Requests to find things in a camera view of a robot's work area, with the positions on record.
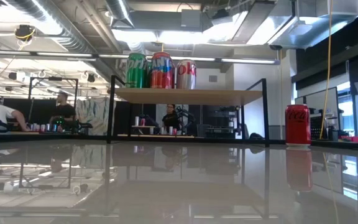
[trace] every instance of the ductwork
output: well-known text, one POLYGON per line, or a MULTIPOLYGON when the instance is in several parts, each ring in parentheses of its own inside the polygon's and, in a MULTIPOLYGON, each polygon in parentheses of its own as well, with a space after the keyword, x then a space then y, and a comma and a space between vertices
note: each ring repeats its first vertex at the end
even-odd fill
MULTIPOLYGON (((112 26, 122 28, 134 28, 131 17, 129 15, 130 9, 125 0, 106 0, 107 9, 112 16, 112 26)), ((142 42, 128 43, 131 52, 146 54, 146 50, 142 42)))
MULTIPOLYGON (((82 36, 81 32, 71 21, 59 10, 51 0, 2 0, 8 6, 12 6, 23 14, 32 16, 39 23, 37 28, 44 34, 62 35, 64 38, 53 39, 69 52, 96 53, 92 45, 82 36)), ((97 59, 94 62, 86 62, 101 72, 103 78, 110 81, 112 68, 105 62, 97 59)))

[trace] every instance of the red soda can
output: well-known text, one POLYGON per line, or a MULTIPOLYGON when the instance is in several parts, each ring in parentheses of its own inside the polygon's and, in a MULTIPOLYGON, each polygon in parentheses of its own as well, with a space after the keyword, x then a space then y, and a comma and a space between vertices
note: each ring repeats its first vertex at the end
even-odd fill
POLYGON ((311 151, 304 147, 288 147, 286 152, 287 182, 292 190, 309 192, 313 187, 311 151))
POLYGON ((288 146, 311 143, 310 112, 307 105, 288 105, 285 110, 285 140, 288 146))
POLYGON ((157 52, 152 57, 151 88, 173 88, 175 67, 171 56, 165 52, 157 52))
POLYGON ((193 60, 181 60, 177 68, 177 88, 194 90, 196 88, 197 67, 193 60))

